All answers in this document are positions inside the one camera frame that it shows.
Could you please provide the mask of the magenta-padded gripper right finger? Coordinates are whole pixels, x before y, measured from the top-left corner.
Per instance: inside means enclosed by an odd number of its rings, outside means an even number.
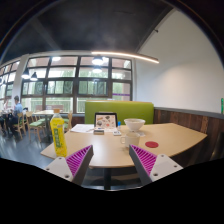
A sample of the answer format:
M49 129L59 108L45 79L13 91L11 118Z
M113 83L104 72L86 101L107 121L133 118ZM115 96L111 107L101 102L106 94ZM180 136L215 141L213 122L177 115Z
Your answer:
M182 166L167 155L155 155L139 146L130 145L129 155L143 186L182 169Z

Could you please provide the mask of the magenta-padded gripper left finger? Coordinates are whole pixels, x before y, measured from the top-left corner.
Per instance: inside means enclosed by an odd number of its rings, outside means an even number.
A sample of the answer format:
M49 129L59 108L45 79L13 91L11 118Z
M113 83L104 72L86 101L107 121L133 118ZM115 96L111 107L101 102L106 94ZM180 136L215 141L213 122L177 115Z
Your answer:
M45 170L81 185L93 155L93 146L89 145L67 157L57 157Z

